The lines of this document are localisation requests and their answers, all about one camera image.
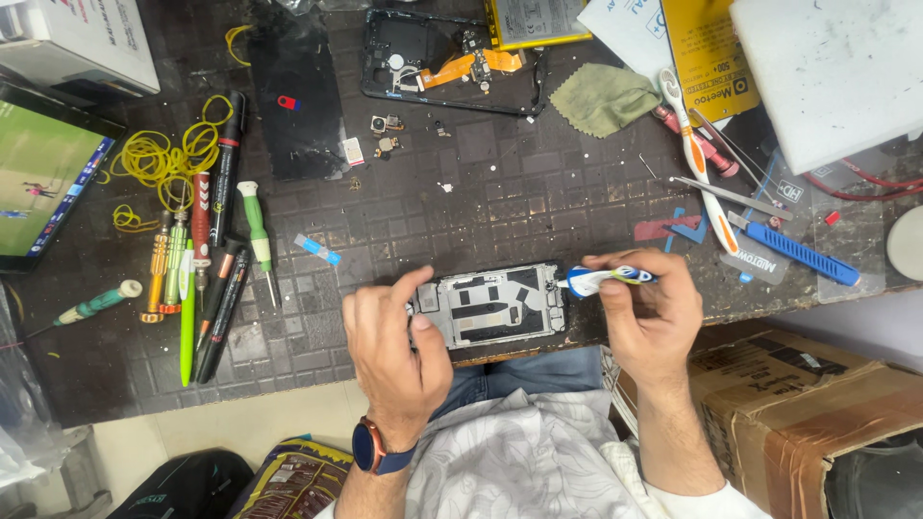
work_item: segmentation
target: glue tube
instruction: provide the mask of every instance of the glue tube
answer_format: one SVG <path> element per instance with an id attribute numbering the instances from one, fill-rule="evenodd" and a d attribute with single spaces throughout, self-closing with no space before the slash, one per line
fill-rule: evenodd
<path id="1" fill-rule="evenodd" d="M 656 283 L 657 277 L 647 271 L 641 271 L 622 265 L 611 271 L 593 271 L 586 267 L 572 267 L 568 279 L 557 282 L 561 288 L 569 288 L 576 297 L 583 299 L 599 292 L 599 284 L 607 279 L 614 279 L 628 284 Z"/>

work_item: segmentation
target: hand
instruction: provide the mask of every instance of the hand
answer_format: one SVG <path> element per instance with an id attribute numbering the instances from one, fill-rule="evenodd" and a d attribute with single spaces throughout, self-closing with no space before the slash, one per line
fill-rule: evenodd
<path id="1" fill-rule="evenodd" d="M 407 272 L 394 286 L 368 286 L 343 298 L 343 325 L 359 388 L 368 397 L 366 417 L 378 425 L 389 453 L 410 450 L 452 384 L 449 350 L 439 328 L 424 315 L 411 320 L 405 305 L 433 268 Z"/>
<path id="2" fill-rule="evenodd" d="M 599 296 L 605 308 L 612 356 L 648 397 L 689 387 L 686 357 L 701 327 L 701 296 L 686 262 L 656 248 L 586 256 L 589 269 L 629 265 L 658 276 L 657 283 L 603 281 Z"/>

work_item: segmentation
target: wristwatch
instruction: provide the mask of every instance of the wristwatch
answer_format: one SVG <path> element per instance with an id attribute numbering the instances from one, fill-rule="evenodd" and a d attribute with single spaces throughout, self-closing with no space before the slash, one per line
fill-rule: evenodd
<path id="1" fill-rule="evenodd" d="M 405 453 L 386 453 L 381 433 L 374 422 L 363 416 L 353 429 L 353 458 L 355 464 L 374 476 L 397 472 L 410 464 L 416 444 Z"/>

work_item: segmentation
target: toothbrush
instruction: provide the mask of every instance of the toothbrush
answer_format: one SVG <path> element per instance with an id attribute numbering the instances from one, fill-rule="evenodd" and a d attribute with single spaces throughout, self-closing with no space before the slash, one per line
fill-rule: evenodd
<path id="1" fill-rule="evenodd" d="M 686 114 L 686 108 L 683 106 L 682 91 L 679 89 L 679 80 L 673 71 L 664 68 L 660 71 L 660 91 L 664 94 L 664 99 L 673 111 L 677 113 L 679 119 L 679 133 L 683 136 L 683 151 L 686 153 L 686 162 L 689 168 L 695 174 L 696 179 L 703 184 L 709 184 L 708 173 L 705 171 L 705 154 L 701 152 L 701 146 L 692 138 L 692 126 L 689 124 L 689 116 Z M 725 248 L 727 254 L 736 256 L 739 251 L 737 239 L 731 232 L 731 224 L 727 222 L 724 210 L 721 204 L 712 193 L 702 191 L 701 197 L 705 202 L 705 210 L 712 221 L 714 233 L 718 236 L 718 241 Z"/>

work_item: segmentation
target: red sticker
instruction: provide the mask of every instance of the red sticker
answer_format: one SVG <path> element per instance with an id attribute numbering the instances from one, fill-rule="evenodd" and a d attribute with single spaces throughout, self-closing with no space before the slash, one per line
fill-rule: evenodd
<path id="1" fill-rule="evenodd" d="M 689 228 L 696 228 L 701 221 L 701 215 L 680 216 L 679 218 L 668 218 L 666 220 L 655 220 L 653 222 L 635 223 L 634 236 L 635 241 L 653 240 L 656 238 L 666 238 L 676 234 L 667 231 L 664 226 L 669 227 L 674 223 L 686 225 Z"/>

